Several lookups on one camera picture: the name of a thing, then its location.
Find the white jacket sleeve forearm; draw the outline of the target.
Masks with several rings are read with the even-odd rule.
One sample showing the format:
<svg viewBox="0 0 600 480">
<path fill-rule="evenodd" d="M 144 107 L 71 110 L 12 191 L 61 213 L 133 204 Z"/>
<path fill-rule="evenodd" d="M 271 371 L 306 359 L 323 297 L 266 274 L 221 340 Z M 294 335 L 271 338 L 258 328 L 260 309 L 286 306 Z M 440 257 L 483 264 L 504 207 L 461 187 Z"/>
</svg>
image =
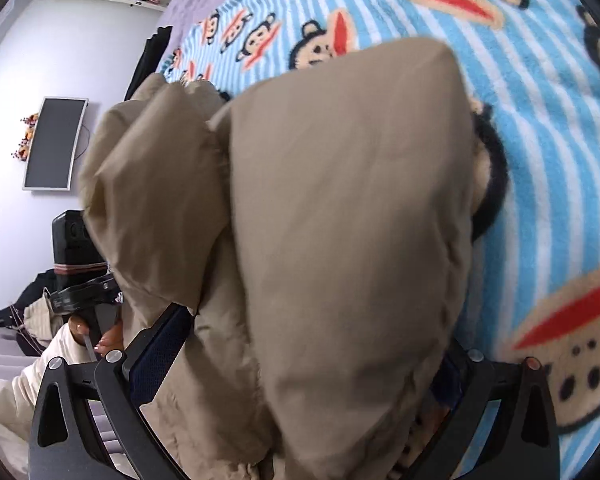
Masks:
<svg viewBox="0 0 600 480">
<path fill-rule="evenodd" d="M 18 376 L 0 379 L 0 461 L 15 479 L 27 479 L 29 473 L 29 437 L 38 400 L 38 392 L 48 362 L 64 358 L 69 364 L 84 363 L 88 353 L 83 334 L 88 328 L 78 322 L 61 326 L 50 345 Z"/>
</svg>

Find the left hand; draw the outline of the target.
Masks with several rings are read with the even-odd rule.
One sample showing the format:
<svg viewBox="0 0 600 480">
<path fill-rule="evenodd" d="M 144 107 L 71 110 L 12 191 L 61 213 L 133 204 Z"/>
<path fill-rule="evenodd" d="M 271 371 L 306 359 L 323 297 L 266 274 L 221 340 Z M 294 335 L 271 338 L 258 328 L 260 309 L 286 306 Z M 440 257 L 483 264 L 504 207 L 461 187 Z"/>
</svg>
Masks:
<svg viewBox="0 0 600 480">
<path fill-rule="evenodd" d="M 85 347 L 85 341 L 87 341 L 88 336 L 90 336 L 90 330 L 86 326 L 86 323 L 82 318 L 72 316 L 69 318 L 68 325 L 73 339 L 78 344 Z M 102 334 L 99 341 L 97 341 L 96 344 L 93 344 L 94 351 L 100 356 L 106 356 L 109 351 L 123 350 L 122 327 L 122 320 L 117 320 L 109 330 Z"/>
</svg>

